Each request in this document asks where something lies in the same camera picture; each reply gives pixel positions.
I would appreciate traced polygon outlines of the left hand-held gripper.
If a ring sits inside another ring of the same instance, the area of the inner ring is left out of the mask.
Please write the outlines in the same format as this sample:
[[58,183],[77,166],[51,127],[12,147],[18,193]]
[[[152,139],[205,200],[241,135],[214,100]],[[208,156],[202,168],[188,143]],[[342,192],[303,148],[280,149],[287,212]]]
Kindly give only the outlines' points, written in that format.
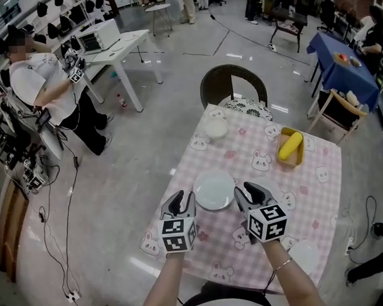
[[157,227],[165,253],[191,251],[198,235],[195,194],[193,191],[189,193],[185,215],[179,215],[183,195],[184,191],[179,190],[161,206],[162,216],[157,222]]

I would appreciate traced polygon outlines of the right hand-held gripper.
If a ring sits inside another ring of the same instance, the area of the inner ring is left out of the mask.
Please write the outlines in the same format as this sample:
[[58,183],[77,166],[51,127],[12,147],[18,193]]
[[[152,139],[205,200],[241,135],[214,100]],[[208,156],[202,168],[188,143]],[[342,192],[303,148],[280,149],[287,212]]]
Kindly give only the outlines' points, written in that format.
[[259,184],[245,182],[244,189],[251,195],[252,203],[238,186],[234,188],[234,197],[244,215],[246,233],[261,243],[280,239],[287,227],[287,210]]

